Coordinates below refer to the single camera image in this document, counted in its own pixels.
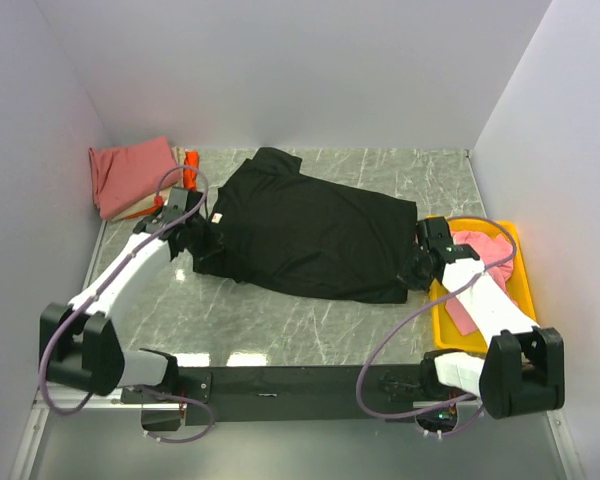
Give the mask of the black t-shirt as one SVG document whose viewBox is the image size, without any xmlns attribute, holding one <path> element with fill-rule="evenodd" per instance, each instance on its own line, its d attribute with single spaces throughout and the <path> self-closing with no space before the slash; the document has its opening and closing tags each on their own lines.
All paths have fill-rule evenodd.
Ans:
<svg viewBox="0 0 600 480">
<path fill-rule="evenodd" d="M 310 177 L 301 165 L 269 147 L 245 160 L 189 249 L 194 271 L 294 296 L 405 303 L 415 203 Z"/>
</svg>

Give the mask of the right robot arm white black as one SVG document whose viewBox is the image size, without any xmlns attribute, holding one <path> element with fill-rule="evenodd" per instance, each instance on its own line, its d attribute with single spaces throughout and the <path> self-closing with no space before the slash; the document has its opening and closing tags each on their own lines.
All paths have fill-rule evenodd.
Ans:
<svg viewBox="0 0 600 480">
<path fill-rule="evenodd" d="M 411 274 L 443 294 L 430 308 L 453 320 L 469 319 L 486 344 L 478 357 L 462 347 L 425 354 L 419 387 L 440 399 L 451 389 L 478 398 L 487 413 L 502 419 L 561 408 L 565 403 L 564 341 L 525 311 L 530 291 L 517 266 L 514 236 L 497 223 L 491 236 L 474 226 L 453 231 L 449 220 L 429 217 L 417 226 Z"/>
</svg>

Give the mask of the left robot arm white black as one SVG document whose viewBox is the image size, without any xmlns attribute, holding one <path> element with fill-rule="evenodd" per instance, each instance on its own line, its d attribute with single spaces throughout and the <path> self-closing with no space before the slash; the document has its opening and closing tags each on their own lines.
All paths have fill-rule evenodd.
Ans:
<svg viewBox="0 0 600 480">
<path fill-rule="evenodd" d="M 48 381 L 106 396 L 117 388 L 144 386 L 156 401 L 180 388 L 176 358 L 141 349 L 124 350 L 116 327 L 136 295 L 200 238 L 199 214 L 206 195 L 171 190 L 166 204 L 140 220 L 105 271 L 68 304 L 49 304 L 40 316 L 40 385 Z"/>
</svg>

